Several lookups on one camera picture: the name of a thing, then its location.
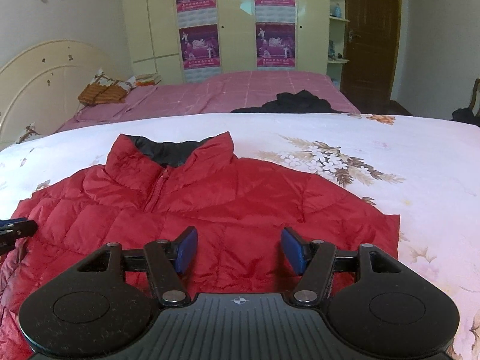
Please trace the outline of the red puffer jacket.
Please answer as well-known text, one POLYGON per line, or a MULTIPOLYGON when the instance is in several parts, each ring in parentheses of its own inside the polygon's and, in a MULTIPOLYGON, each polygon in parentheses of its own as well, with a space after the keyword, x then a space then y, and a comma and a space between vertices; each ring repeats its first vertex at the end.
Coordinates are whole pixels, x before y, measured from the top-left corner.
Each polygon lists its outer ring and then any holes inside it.
POLYGON ((178 144, 120 135, 105 164, 35 192, 15 217, 38 229, 1 265, 3 359, 30 355, 18 326, 24 299, 109 242, 139 249, 195 227, 199 248, 183 281, 195 295, 291 290, 296 277, 279 245, 286 227, 341 250, 371 243, 392 256, 400 235, 398 216, 319 175, 237 157, 228 133, 178 144))

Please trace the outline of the white floral bed quilt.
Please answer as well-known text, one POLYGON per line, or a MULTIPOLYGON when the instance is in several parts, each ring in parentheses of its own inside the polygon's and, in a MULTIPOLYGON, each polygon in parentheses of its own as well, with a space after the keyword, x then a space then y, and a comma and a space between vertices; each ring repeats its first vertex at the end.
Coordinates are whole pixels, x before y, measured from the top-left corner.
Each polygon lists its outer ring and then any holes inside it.
POLYGON ((67 130, 1 153, 1 216, 80 170, 106 163, 120 135, 157 143, 228 133, 233 152, 316 174, 400 219, 399 260, 460 311, 449 354, 479 357, 479 129, 378 115, 211 114, 67 130))

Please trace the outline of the cream headboard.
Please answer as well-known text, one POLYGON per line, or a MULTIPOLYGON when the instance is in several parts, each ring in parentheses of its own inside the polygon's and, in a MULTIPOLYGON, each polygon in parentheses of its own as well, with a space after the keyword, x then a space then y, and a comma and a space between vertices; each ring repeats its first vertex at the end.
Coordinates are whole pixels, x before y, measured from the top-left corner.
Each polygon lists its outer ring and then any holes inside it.
POLYGON ((105 52, 80 41, 47 41, 14 57, 1 69, 1 148, 55 133, 100 69, 125 78, 105 52))

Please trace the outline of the black garment on bed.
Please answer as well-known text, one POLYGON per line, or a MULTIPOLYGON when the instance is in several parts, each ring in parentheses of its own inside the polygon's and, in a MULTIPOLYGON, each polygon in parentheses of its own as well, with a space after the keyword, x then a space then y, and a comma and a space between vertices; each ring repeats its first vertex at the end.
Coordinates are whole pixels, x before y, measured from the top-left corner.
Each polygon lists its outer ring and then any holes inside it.
POLYGON ((266 102, 262 106, 251 106, 238 108, 232 113, 263 113, 263 114, 317 114, 333 113, 342 114, 336 111, 325 99, 302 90, 297 94, 280 93, 275 100, 266 102))

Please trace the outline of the orange patterned pillow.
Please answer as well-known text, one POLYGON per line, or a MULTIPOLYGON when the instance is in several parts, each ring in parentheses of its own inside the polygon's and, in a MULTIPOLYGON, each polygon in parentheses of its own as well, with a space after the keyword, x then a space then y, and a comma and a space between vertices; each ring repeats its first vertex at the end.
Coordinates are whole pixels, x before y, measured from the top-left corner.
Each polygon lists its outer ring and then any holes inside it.
POLYGON ((99 104, 122 103, 133 87, 123 81, 113 81, 111 84, 88 84, 78 96, 78 101, 85 106, 99 104))

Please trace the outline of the pink bed sheet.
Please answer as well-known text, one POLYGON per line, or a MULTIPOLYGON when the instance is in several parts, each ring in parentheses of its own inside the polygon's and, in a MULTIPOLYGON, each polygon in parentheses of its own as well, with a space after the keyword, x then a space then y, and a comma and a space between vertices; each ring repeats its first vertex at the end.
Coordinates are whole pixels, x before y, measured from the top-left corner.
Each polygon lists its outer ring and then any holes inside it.
POLYGON ((260 107, 278 94, 306 90, 324 99, 335 111, 360 111, 326 75, 296 71, 251 71, 219 74, 196 84, 147 85, 134 88, 121 103, 85 106, 58 130, 68 131, 138 119, 229 113, 260 107))

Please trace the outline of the lower left purple poster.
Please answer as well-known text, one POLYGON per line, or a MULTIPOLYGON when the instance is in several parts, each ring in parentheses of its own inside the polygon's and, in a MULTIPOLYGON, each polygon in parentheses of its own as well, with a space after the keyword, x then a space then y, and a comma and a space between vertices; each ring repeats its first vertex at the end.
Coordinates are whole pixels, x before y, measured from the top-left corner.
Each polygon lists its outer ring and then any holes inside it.
POLYGON ((181 58, 185 70, 221 66, 216 24, 181 28, 179 36, 181 58))

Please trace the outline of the lower right purple poster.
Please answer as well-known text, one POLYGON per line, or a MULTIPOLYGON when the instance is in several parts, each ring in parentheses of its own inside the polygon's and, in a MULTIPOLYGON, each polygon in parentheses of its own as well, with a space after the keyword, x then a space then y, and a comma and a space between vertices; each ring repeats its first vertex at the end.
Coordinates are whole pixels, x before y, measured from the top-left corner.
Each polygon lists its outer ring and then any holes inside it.
POLYGON ((259 70, 294 70, 295 53, 294 24, 256 24, 256 66, 259 70))

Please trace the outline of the cream wardrobe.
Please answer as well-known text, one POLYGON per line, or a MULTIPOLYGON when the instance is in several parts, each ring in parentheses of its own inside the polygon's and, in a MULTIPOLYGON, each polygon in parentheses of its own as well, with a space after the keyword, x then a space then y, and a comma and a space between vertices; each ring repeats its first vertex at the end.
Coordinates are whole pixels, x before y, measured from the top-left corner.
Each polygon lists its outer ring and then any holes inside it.
POLYGON ((123 0, 133 70, 163 83, 197 83, 227 72, 259 70, 256 24, 295 25, 295 69, 326 73, 330 0, 295 0, 294 7, 257 7, 255 0, 216 0, 216 7, 178 12, 176 0, 123 0), (216 24, 220 66, 185 70, 179 30, 216 24))

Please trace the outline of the brown wooden door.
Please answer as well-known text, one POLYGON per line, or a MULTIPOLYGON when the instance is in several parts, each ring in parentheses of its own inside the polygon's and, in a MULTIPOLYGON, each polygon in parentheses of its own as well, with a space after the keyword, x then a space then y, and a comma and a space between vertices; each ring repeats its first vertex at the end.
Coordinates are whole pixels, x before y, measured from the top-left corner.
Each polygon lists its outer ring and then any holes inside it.
POLYGON ((358 108, 391 99, 400 40, 400 0, 346 0, 341 91, 358 108))

